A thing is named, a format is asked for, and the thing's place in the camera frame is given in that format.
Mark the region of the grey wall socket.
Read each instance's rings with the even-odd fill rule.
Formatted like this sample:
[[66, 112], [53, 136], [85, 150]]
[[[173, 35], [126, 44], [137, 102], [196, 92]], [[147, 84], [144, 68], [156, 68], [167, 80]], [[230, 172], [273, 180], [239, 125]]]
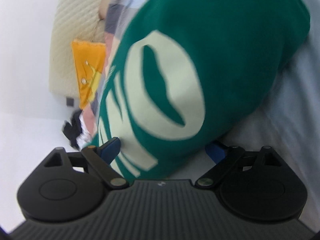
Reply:
[[67, 97], [66, 98], [66, 106], [67, 107], [74, 107], [74, 99], [70, 98], [70, 97]]

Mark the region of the green hooded sweatshirt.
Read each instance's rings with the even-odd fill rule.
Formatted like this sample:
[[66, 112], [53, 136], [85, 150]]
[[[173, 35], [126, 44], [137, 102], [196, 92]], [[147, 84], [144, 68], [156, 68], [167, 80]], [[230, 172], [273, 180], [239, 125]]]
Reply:
[[130, 22], [100, 102], [111, 167], [163, 179], [251, 114], [310, 30], [302, 0], [148, 0]]

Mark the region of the yellow crown pillow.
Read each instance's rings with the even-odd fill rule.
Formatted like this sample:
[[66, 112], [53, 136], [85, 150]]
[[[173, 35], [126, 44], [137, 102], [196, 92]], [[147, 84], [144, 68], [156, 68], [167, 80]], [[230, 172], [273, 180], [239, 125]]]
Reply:
[[79, 107], [84, 109], [95, 98], [104, 68], [106, 45], [73, 40], [71, 49], [80, 97]]

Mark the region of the black and white clothes pile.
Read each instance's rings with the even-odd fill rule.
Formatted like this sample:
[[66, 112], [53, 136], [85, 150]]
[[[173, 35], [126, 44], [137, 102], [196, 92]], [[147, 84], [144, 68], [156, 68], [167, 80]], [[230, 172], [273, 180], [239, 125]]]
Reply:
[[83, 149], [92, 141], [97, 132], [94, 113], [90, 109], [74, 111], [70, 120], [65, 121], [62, 132], [72, 148]]

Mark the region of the pastel patchwork duvet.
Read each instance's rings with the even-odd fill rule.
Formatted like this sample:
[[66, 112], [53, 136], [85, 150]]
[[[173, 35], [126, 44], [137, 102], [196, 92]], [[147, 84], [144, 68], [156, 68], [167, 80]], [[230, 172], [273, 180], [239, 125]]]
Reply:
[[94, 100], [89, 106], [82, 110], [80, 115], [82, 133], [77, 139], [83, 140], [84, 143], [91, 142], [97, 133], [101, 97], [110, 75], [112, 60], [122, 36], [136, 13], [147, 1], [148, 0], [101, 0], [99, 16], [105, 21], [104, 39], [106, 56]]

